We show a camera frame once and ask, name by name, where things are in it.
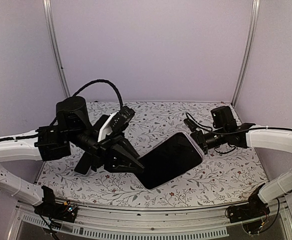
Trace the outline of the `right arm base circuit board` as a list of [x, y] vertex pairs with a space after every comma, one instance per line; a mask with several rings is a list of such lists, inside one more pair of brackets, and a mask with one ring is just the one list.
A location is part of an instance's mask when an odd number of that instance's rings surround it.
[[230, 223], [237, 223], [265, 216], [266, 218], [261, 220], [257, 227], [253, 227], [253, 223], [244, 224], [243, 230], [251, 236], [259, 235], [268, 231], [276, 223], [279, 216], [280, 200], [276, 198], [278, 204], [277, 213], [273, 221], [265, 227], [269, 222], [270, 208], [268, 203], [263, 203], [258, 197], [258, 193], [264, 185], [265, 184], [263, 183], [251, 193], [248, 197], [247, 204], [231, 205], [225, 210], [225, 217], [230, 220]]

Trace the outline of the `aluminium front rail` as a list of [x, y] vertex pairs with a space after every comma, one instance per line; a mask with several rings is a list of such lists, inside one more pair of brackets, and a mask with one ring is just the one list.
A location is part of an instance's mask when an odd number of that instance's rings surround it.
[[136, 208], [82, 203], [74, 222], [49, 220], [21, 201], [8, 229], [10, 240], [292, 240], [292, 215], [284, 198], [270, 213], [232, 222], [243, 202], [176, 208]]

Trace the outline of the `black smartphone with white edge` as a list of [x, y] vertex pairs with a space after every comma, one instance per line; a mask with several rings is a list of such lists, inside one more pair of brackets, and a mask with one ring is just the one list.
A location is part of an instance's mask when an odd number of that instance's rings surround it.
[[90, 172], [92, 160], [93, 156], [85, 152], [77, 163], [74, 172], [82, 176], [87, 176]]

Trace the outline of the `aluminium frame post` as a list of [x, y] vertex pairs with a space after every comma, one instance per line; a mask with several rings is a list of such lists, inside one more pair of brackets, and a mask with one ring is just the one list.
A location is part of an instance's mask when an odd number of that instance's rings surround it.
[[256, 28], [258, 24], [258, 17], [259, 17], [259, 10], [260, 10], [260, 0], [253, 0], [252, 1], [252, 9], [251, 9], [251, 16], [250, 16], [250, 23], [248, 27], [248, 35], [247, 35], [247, 41], [246, 41], [246, 46], [244, 50], [244, 55], [237, 79], [237, 83], [235, 86], [235, 91], [232, 97], [231, 105], [233, 108], [236, 107], [238, 104], [241, 90], [243, 88], [244, 80], [245, 80], [245, 75], [247, 72], [249, 60], [250, 60], [250, 55], [251, 51], [253, 48], [253, 42], [254, 42], [254, 37], [256, 33]]
[[50, 38], [50, 43], [51, 43], [52, 52], [53, 52], [54, 60], [55, 60], [56, 67], [57, 67], [57, 72], [59, 75], [61, 88], [62, 88], [64, 97], [68, 98], [68, 97], [70, 97], [71, 93], [70, 93], [68, 83], [66, 80], [64, 67], [63, 67], [63, 63], [62, 63], [62, 59], [61, 59], [61, 55], [60, 55], [60, 50], [58, 47], [57, 36], [56, 36], [53, 14], [52, 14], [52, 8], [51, 8], [51, 1], [50, 0], [43, 0], [42, 3], [43, 3], [43, 10], [44, 10], [45, 21], [46, 21], [46, 26], [47, 26], [47, 30], [48, 30], [48, 35]]

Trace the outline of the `right aluminium frame post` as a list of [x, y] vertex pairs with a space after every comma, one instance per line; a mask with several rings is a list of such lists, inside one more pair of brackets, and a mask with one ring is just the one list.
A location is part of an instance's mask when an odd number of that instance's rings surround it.
[[246, 46], [244, 50], [244, 55], [237, 79], [237, 83], [235, 86], [235, 91], [232, 97], [231, 105], [233, 108], [236, 107], [238, 104], [241, 90], [243, 88], [244, 80], [245, 80], [245, 75], [247, 72], [249, 60], [250, 60], [250, 55], [251, 51], [253, 48], [253, 42], [254, 42], [254, 37], [256, 33], [256, 28], [258, 24], [258, 17], [259, 17], [259, 10], [260, 10], [260, 0], [253, 0], [252, 1], [252, 9], [251, 9], [251, 16], [250, 16], [250, 23], [248, 27], [248, 35], [247, 35], [247, 41], [246, 41]]

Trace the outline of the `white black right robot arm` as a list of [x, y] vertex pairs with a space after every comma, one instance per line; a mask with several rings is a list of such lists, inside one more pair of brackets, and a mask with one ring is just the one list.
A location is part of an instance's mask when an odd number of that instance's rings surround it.
[[[186, 113], [184, 123], [191, 137], [204, 154], [227, 144], [232, 148], [274, 150], [292, 154], [292, 128], [261, 126], [255, 123], [238, 124], [229, 106], [211, 110], [212, 126], [206, 126]], [[269, 202], [292, 192], [292, 169], [274, 180], [257, 187], [249, 196], [244, 214], [255, 218]]]

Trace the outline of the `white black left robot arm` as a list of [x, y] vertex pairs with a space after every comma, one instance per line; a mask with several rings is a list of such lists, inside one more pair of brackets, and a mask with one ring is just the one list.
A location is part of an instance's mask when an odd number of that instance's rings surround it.
[[71, 155], [71, 145], [83, 150], [75, 167], [78, 174], [85, 175], [101, 167], [111, 173], [142, 173], [144, 166], [138, 160], [139, 154], [124, 136], [134, 114], [133, 109], [122, 106], [92, 124], [83, 97], [72, 96], [57, 103], [56, 123], [0, 138], [0, 189], [41, 208], [49, 217], [56, 217], [60, 206], [53, 190], [15, 176], [2, 163], [59, 160]]

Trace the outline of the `left aluminium frame post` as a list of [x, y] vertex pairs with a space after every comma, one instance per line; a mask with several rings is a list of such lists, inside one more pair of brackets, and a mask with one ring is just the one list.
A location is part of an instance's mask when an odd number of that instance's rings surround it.
[[45, 21], [46, 21], [46, 26], [47, 26], [47, 30], [48, 30], [48, 35], [50, 38], [50, 43], [51, 43], [52, 52], [53, 52], [54, 60], [55, 60], [56, 67], [57, 67], [57, 72], [59, 75], [61, 88], [62, 88], [64, 97], [68, 98], [68, 97], [70, 97], [71, 93], [70, 93], [68, 83], [66, 80], [64, 67], [63, 67], [63, 63], [62, 63], [62, 59], [61, 59], [61, 55], [60, 55], [60, 50], [58, 47], [57, 36], [56, 36], [53, 14], [52, 14], [52, 8], [51, 8], [51, 1], [50, 0], [43, 0], [42, 3], [43, 3], [43, 10], [44, 10]]

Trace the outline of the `floral patterned table mat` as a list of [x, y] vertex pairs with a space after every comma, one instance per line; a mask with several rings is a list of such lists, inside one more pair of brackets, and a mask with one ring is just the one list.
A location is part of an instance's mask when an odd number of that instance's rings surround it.
[[268, 178], [251, 148], [223, 145], [203, 157], [178, 146], [173, 135], [190, 133], [186, 114], [211, 126], [211, 110], [218, 103], [130, 102], [135, 117], [125, 137], [141, 156], [143, 174], [110, 173], [103, 168], [87, 175], [76, 173], [83, 151], [72, 146], [71, 156], [48, 161], [37, 178], [57, 198], [87, 204], [185, 208], [245, 201]]

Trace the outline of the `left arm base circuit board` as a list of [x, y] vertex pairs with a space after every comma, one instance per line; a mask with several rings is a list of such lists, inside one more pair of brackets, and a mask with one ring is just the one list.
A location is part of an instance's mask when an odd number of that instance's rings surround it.
[[78, 213], [77, 204], [70, 203], [69, 200], [57, 203], [52, 189], [46, 186], [42, 186], [41, 189], [43, 190], [42, 203], [34, 206], [34, 213], [49, 219], [74, 223]]

